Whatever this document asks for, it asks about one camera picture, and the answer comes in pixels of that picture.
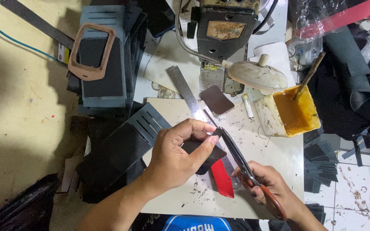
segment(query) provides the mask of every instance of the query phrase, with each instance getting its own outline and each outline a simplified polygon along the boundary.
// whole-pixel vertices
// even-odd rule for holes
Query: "fingernail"
[[[208,139],[209,139],[209,142],[211,142],[213,145],[215,145],[216,143],[218,143],[219,136],[211,136]]]

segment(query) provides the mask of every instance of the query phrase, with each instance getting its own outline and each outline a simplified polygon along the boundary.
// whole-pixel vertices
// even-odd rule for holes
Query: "steel ruler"
[[[29,24],[47,34],[49,37],[57,40],[65,47],[72,50],[74,39],[53,27],[22,3],[18,2],[17,0],[0,0],[0,4],[23,20],[27,21]]]
[[[168,72],[170,73],[172,81],[174,82],[175,86],[178,88],[186,104],[188,105],[189,110],[191,110],[191,113],[194,116],[194,118],[196,120],[201,120],[203,122],[207,122],[209,124],[214,125],[210,120],[208,120],[205,117],[203,111],[199,107],[197,99],[194,97],[194,94],[191,92],[191,89],[189,88],[188,83],[185,81],[184,76],[179,70],[179,67],[178,66],[171,67],[170,69],[168,69]],[[220,143],[217,143],[217,146],[223,150]],[[231,161],[229,160],[228,155],[222,158],[222,162],[224,164],[224,167],[225,167],[225,170],[228,176],[231,177],[232,179],[232,188],[234,189],[239,188],[240,187],[239,179],[237,177],[231,176],[231,174],[234,172],[235,169]]]

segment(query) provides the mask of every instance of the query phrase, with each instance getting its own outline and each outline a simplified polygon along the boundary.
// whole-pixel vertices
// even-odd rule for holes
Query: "right hand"
[[[301,200],[291,191],[285,183],[281,174],[272,166],[263,166],[255,161],[249,161],[248,165],[254,173],[255,179],[265,185],[275,196],[286,212],[286,217],[296,220],[301,216],[301,210],[305,207]],[[266,209],[274,216],[279,215],[278,209],[272,204],[270,198],[266,197],[259,186],[251,188],[244,176],[241,175],[239,167],[232,173],[233,177],[239,176],[242,186],[250,192],[251,197],[259,204],[265,205]]]

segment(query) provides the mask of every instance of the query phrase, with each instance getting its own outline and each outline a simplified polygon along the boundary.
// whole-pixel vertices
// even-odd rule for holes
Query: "floor tile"
[[[319,193],[305,192],[305,204],[318,203],[325,207],[334,207],[335,205],[335,182],[331,186],[321,185]]]
[[[347,209],[335,209],[333,231],[370,231],[370,213]]]
[[[338,160],[340,163],[345,163],[345,164],[357,164],[357,159],[355,155],[352,155],[346,159],[342,158],[342,155],[345,154],[346,151],[338,151]],[[362,159],[362,164],[364,166],[370,166],[370,155],[366,154],[361,154],[361,159]]]
[[[370,167],[338,164],[335,208],[370,212]]]
[[[333,208],[325,207],[324,212],[326,213],[324,226],[329,231],[333,231]]]

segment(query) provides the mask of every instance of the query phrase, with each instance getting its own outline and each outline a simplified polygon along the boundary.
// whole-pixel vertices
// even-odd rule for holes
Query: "flexible metal hose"
[[[176,38],[178,39],[178,42],[181,45],[181,47],[192,55],[198,56],[200,58],[203,58],[205,60],[208,60],[210,62],[219,64],[219,65],[222,64],[222,60],[219,60],[219,59],[213,58],[211,56],[204,55],[204,54],[199,53],[197,51],[191,50],[182,41],[181,35],[179,34],[179,14],[181,13],[181,5],[182,5],[182,0],[178,0],[178,7],[176,8],[176,13],[175,13],[175,33],[176,33]]]

